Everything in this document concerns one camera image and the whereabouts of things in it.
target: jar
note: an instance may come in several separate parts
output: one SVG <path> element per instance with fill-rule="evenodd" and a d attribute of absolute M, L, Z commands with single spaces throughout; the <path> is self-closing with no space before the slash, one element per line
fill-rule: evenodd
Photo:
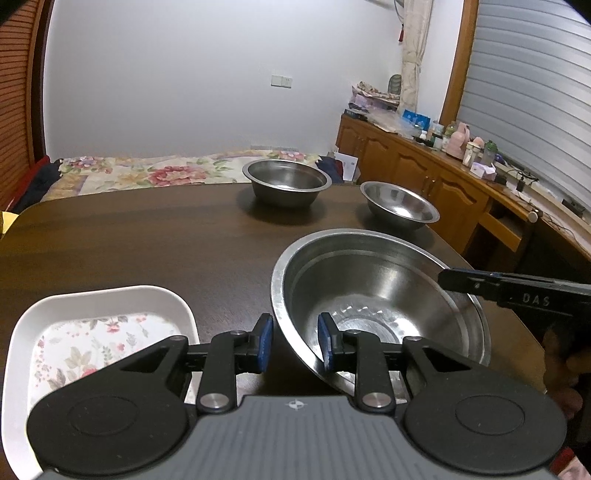
<path fill-rule="evenodd" d="M 466 152 L 464 153 L 464 160 L 462 161 L 462 164 L 465 167 L 470 168 L 472 164 L 478 159 L 480 152 L 481 150 L 478 145 L 476 145 L 474 142 L 468 142 L 468 144 L 466 145 Z"/>
<path fill-rule="evenodd" d="M 439 134 L 433 134 L 433 149 L 434 150 L 442 150 L 443 149 L 443 137 Z"/>
<path fill-rule="evenodd" d="M 431 124 L 431 132 L 434 133 L 435 135 L 443 136 L 444 130 L 445 130 L 445 127 L 440 123 L 433 122 Z"/>
<path fill-rule="evenodd" d="M 451 137 L 455 131 L 457 131 L 457 122 L 452 122 L 445 129 L 443 136 L 444 137 Z"/>
<path fill-rule="evenodd" d="M 484 146 L 484 152 L 482 154 L 482 163 L 487 167 L 492 167 L 492 163 L 495 161 L 495 156 L 499 152 L 496 144 L 493 141 L 489 141 Z"/>

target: black tool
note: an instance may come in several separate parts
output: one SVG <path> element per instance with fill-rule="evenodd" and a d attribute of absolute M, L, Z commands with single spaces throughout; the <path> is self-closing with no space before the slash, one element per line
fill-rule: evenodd
<path fill-rule="evenodd" d="M 552 278 L 451 268 L 437 280 L 444 290 L 478 295 L 499 307 L 525 307 L 556 315 L 552 330 L 561 356 L 591 346 L 591 286 Z M 583 410 L 569 422 L 567 443 L 580 447 L 591 441 L 591 375 L 581 375 L 576 390 Z"/>
<path fill-rule="evenodd" d="M 402 345 L 318 321 L 329 371 L 355 374 L 352 402 L 245 397 L 235 375 L 262 372 L 272 319 L 207 345 L 173 336 L 42 399 L 27 435 L 40 480 L 551 479 L 564 416 L 551 399 L 420 337 Z M 203 371 L 196 405 L 191 372 Z M 388 371 L 412 399 L 396 405 Z"/>

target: bowl rim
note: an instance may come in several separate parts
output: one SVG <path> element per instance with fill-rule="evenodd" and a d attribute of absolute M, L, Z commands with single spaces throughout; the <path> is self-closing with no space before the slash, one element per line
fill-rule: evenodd
<path fill-rule="evenodd" d="M 293 163 L 293 164 L 301 165 L 303 167 L 311 168 L 312 170 L 315 170 L 324 176 L 325 184 L 322 185 L 322 187 L 316 187 L 315 189 L 297 189 L 295 187 L 284 187 L 284 186 L 279 186 L 279 185 L 273 185 L 272 183 L 267 183 L 265 181 L 262 181 L 262 180 L 256 178 L 248 171 L 248 169 L 250 168 L 251 165 L 254 165 L 255 163 L 264 162 L 264 161 L 277 161 L 277 162 L 281 162 L 281 163 Z M 265 187 L 269 187 L 274 190 L 281 190 L 283 192 L 315 193 L 315 192 L 322 192 L 323 190 L 326 190 L 328 187 L 330 187 L 332 185 L 332 179 L 330 178 L 330 176 L 327 173 L 323 172 L 321 169 L 312 167 L 311 165 L 307 165 L 307 164 L 299 162 L 299 161 L 283 160 L 282 158 L 259 158 L 257 160 L 250 161 L 242 167 L 242 173 L 244 174 L 244 176 L 248 180 L 250 180 L 253 183 L 258 183 L 259 185 L 263 185 Z"/>
<path fill-rule="evenodd" d="M 299 240 L 296 240 L 284 250 L 284 252 L 281 254 L 279 259 L 275 263 L 275 266 L 273 267 L 273 273 L 271 274 L 271 307 L 273 308 L 273 313 L 275 315 L 277 323 L 279 324 L 279 328 L 281 329 L 291 349 L 300 358 L 304 365 L 306 365 L 310 370 L 312 370 L 312 372 L 316 374 L 317 377 L 321 378 L 332 387 L 335 387 L 338 390 L 352 395 L 354 387 L 346 378 L 342 377 L 338 373 L 326 372 L 324 370 L 324 362 L 316 356 L 316 354 L 312 351 L 312 349 L 308 346 L 308 344 L 306 344 L 304 339 L 298 333 L 296 327 L 291 321 L 290 315 L 287 312 L 287 305 L 285 304 L 285 271 L 290 261 L 302 248 L 306 247 L 307 245 L 323 238 L 339 235 L 373 236 L 393 241 L 397 244 L 409 247 L 425 255 L 427 258 L 434 261 L 437 265 L 441 266 L 442 268 L 449 267 L 444 262 L 439 260 L 434 255 L 430 254 L 426 250 L 410 242 L 402 240 L 401 238 L 397 238 L 395 236 L 387 235 L 381 232 L 374 232 L 370 230 L 356 228 L 334 228 L 329 230 L 322 230 L 320 232 L 310 233 L 300 238 Z M 474 305 L 474 308 L 476 309 L 476 312 L 480 318 L 483 336 L 482 354 L 479 359 L 473 361 L 476 361 L 487 367 L 491 361 L 491 331 L 488 326 L 488 321 L 486 319 L 484 309 L 482 308 L 482 305 L 480 304 L 478 298 L 476 298 L 474 295 L 468 295 L 468 298 Z"/>
<path fill-rule="evenodd" d="M 373 198 L 371 198 L 367 194 L 367 192 L 365 191 L 367 188 L 369 188 L 369 187 L 371 187 L 373 185 L 383 185 L 383 186 L 390 187 L 391 190 L 394 190 L 394 189 L 401 190 L 402 192 L 408 193 L 409 195 L 411 195 L 412 197 L 416 198 L 417 200 L 421 200 L 422 202 L 424 202 L 429 207 L 429 209 L 433 213 L 433 218 L 431 220 L 418 220 L 418 219 L 415 219 L 415 218 L 405 217 L 403 215 L 397 214 L 396 212 L 393 212 L 392 210 L 388 210 L 386 207 L 384 207 L 383 205 L 380 205 Z M 361 193 L 367 199 L 368 202 L 373 203 L 376 207 L 382 209 L 384 212 L 390 213 L 391 215 L 397 216 L 399 218 L 403 218 L 403 219 L 408 220 L 408 221 L 411 221 L 411 222 L 424 223 L 425 225 L 428 225 L 429 223 L 438 222 L 439 219 L 441 218 L 441 215 L 439 214 L 439 210 L 437 210 L 435 208 L 435 205 L 433 205 L 431 202 L 429 202 L 426 198 L 421 197 L 418 193 L 414 193 L 412 190 L 408 190 L 408 189 L 406 189 L 404 187 L 401 187 L 400 185 L 396 185 L 394 183 L 388 183 L 388 182 L 385 182 L 385 181 L 365 181 L 365 182 L 363 182 L 359 186 L 359 189 L 361 190 Z"/>

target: blue gripper pad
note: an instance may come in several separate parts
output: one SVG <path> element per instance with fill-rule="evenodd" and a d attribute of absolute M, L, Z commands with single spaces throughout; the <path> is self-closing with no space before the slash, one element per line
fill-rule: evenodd
<path fill-rule="evenodd" d="M 318 344 L 324 359 L 324 369 L 327 372 L 333 371 L 333 352 L 332 344 L 330 343 L 330 332 L 326 326 L 322 315 L 318 315 Z"/>
<path fill-rule="evenodd" d="M 203 417 L 184 444 L 125 480 L 491 480 L 426 458 L 393 419 L 355 410 L 347 397 L 246 397 Z M 550 480 L 544 469 L 506 477 Z M 69 480 L 57 472 L 38 480 Z"/>
<path fill-rule="evenodd" d="M 271 342 L 273 341 L 273 317 L 269 315 L 261 333 L 259 354 L 256 358 L 259 372 L 266 372 L 271 357 Z"/>

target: beige curtain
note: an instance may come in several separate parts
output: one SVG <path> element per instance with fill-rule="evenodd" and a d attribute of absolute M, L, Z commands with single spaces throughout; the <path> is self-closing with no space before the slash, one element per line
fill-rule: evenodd
<path fill-rule="evenodd" d="M 417 111 L 418 78 L 427 45 L 433 0 L 404 1 L 404 41 L 402 43 L 402 90 L 398 111 Z"/>

